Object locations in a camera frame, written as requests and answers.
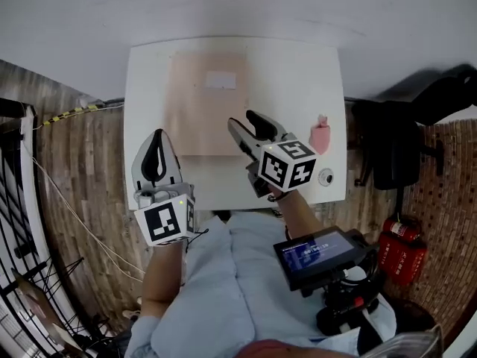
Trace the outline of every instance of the cardboard sheet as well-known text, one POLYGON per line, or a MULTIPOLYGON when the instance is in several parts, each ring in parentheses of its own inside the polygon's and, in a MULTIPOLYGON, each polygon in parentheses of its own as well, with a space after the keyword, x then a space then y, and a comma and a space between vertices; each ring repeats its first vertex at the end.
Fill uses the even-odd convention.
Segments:
POLYGON ((246 110, 243 54, 179 52, 172 57, 164 129, 177 155, 243 155, 227 120, 246 124, 246 110))

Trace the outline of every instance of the white paper label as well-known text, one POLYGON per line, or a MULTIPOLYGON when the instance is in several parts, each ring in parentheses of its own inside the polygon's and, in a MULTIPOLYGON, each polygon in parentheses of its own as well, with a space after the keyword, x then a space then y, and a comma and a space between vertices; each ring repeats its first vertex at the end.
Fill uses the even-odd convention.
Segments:
POLYGON ((391 227, 391 232, 397 233, 398 235, 402 236, 404 234, 405 225, 401 223, 394 223, 391 227))
POLYGON ((207 72, 206 87, 210 89, 235 89, 236 74, 232 72, 207 72))

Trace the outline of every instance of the display screen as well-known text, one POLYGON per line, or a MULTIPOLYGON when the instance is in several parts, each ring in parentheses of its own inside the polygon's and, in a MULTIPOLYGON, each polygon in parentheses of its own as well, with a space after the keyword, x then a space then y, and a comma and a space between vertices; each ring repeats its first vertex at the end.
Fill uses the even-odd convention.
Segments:
POLYGON ((315 266, 344 252, 353 246, 339 233, 330 232, 316 239, 282 249, 282 255, 291 271, 315 266))

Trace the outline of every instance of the yellow and black tape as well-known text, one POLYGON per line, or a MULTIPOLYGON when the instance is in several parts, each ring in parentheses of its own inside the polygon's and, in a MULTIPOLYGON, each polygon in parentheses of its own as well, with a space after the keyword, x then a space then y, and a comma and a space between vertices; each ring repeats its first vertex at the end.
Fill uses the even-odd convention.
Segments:
POLYGON ((96 106, 95 104, 89 104, 86 107, 75 107, 73 110, 66 111, 63 114, 60 114, 59 116, 54 116, 53 118, 49 119, 48 121, 44 121, 42 123, 43 126, 50 125, 52 123, 58 122, 61 119, 66 119, 70 116, 77 116, 78 114, 84 114, 84 113, 89 113, 91 111, 96 111, 99 110, 99 107, 96 106))

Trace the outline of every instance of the light blue shirt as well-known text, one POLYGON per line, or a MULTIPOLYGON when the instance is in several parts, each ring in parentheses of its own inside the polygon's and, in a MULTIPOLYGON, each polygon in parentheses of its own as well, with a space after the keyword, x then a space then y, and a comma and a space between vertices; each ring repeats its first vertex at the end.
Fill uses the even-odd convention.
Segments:
MULTIPOLYGON (((189 247, 179 295, 161 319, 145 316, 134 324, 127 358, 232 358, 263 339, 358 354, 359 329, 328 338, 317 329, 322 289, 303 298, 288 288, 273 248, 285 241, 280 220, 236 213, 200 231, 206 228, 189 247)), ((369 317, 384 340, 395 334, 394 311, 382 296, 369 317)))

